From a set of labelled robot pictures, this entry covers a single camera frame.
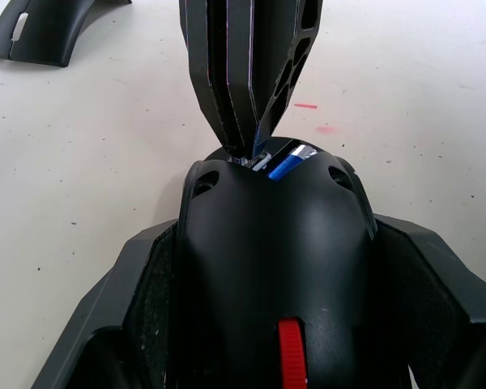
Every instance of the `black foam padding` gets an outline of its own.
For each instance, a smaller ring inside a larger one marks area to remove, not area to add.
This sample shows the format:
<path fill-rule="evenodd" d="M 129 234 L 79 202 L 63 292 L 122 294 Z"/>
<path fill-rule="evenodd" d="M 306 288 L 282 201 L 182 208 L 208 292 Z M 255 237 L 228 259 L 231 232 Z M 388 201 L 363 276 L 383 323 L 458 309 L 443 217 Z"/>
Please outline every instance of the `black foam padding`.
<path fill-rule="evenodd" d="M 387 301 L 420 389 L 486 388 L 486 284 L 434 232 L 378 219 Z"/>
<path fill-rule="evenodd" d="M 168 360 L 168 312 L 176 225 L 155 243 L 138 286 L 125 329 L 134 342 L 146 387 L 164 388 Z"/>

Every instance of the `red strap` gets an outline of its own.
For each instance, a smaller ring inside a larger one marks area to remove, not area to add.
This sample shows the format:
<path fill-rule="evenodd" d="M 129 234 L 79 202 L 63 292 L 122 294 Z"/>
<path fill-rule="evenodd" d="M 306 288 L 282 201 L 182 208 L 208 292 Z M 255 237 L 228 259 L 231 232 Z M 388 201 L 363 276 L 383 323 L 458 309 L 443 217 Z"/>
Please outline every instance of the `red strap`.
<path fill-rule="evenodd" d="M 279 320 L 278 329 L 283 389 L 307 389 L 305 350 L 299 322 L 294 318 L 283 318 Z"/>

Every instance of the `red buckle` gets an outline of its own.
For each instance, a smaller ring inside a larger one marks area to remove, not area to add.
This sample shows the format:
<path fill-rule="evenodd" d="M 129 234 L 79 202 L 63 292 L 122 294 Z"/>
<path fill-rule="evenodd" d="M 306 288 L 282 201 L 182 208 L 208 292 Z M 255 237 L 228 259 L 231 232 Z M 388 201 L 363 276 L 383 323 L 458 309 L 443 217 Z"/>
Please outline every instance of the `red buckle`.
<path fill-rule="evenodd" d="M 283 389 L 307 389 L 305 350 L 299 322 L 294 318 L 282 318 L 278 329 Z"/>

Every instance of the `pink smudge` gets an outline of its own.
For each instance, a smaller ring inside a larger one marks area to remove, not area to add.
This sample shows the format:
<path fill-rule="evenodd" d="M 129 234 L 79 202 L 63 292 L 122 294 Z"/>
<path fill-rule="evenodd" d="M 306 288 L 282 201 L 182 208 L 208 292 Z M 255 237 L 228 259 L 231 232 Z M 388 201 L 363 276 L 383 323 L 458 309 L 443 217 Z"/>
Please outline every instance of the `pink smudge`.
<path fill-rule="evenodd" d="M 310 108 L 310 109 L 317 109 L 316 105 L 313 104 L 301 104 L 301 103 L 295 103 L 294 106 L 299 107 L 299 108 Z"/>
<path fill-rule="evenodd" d="M 319 134 L 324 134 L 324 135 L 331 135 L 331 134 L 334 134 L 337 131 L 336 128 L 331 127 L 331 126 L 320 126 L 320 127 L 315 128 L 315 130 Z"/>

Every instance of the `white floor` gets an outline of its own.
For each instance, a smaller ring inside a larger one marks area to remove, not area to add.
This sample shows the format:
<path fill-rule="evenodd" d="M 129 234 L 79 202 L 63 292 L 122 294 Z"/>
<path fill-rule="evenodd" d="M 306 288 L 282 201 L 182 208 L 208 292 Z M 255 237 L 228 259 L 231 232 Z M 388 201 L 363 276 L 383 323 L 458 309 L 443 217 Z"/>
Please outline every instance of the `white floor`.
<path fill-rule="evenodd" d="M 326 1 L 276 134 L 345 157 L 375 212 L 439 232 L 486 280 L 486 0 Z M 0 62 L 0 389 L 31 386 L 79 299 L 177 216 L 215 147 L 177 0 L 111 10 L 66 69 Z"/>

